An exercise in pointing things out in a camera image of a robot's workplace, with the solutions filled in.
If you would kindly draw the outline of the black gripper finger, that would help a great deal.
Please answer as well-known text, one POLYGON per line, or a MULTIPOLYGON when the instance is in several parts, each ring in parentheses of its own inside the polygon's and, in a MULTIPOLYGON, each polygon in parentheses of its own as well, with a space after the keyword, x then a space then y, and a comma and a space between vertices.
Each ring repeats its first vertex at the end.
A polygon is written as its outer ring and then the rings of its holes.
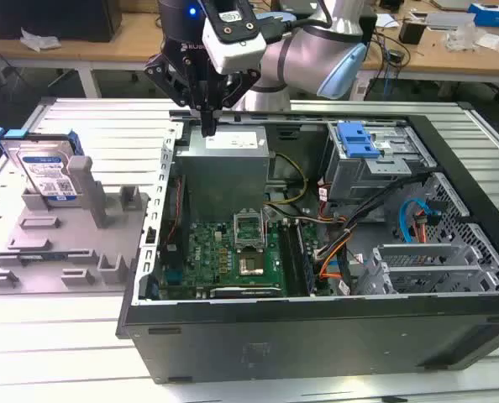
POLYGON ((177 106, 189 107, 201 120, 201 133, 208 136, 208 110, 204 96, 204 81, 198 79, 197 65, 191 56, 183 55, 176 67, 166 55, 158 54, 148 60, 144 72, 177 106))
POLYGON ((258 70, 220 75, 215 70, 207 80, 207 136, 216 133, 219 116, 224 108, 234 106, 260 79, 258 70))

